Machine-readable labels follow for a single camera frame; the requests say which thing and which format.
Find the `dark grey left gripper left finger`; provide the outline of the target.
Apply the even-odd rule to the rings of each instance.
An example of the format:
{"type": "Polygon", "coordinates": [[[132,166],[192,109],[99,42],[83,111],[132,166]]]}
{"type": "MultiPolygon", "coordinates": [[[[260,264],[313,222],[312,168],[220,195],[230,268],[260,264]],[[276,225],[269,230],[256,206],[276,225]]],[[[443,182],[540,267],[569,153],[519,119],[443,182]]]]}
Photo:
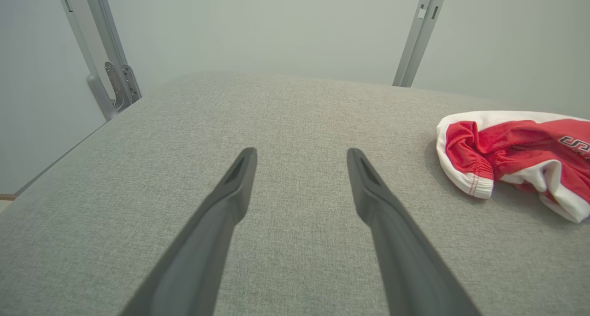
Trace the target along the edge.
{"type": "Polygon", "coordinates": [[[146,276],[123,316],[211,316],[234,228],[251,199],[257,150],[242,150],[146,276]]]}

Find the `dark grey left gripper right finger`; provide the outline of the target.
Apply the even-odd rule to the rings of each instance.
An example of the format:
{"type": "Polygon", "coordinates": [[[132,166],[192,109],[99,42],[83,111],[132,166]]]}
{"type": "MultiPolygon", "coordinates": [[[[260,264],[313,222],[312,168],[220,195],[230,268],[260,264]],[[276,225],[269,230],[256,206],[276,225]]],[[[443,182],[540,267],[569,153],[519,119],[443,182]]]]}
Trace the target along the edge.
{"type": "Polygon", "coordinates": [[[478,316],[457,278],[365,154],[347,152],[358,216],[370,228],[392,316],[478,316]]]}

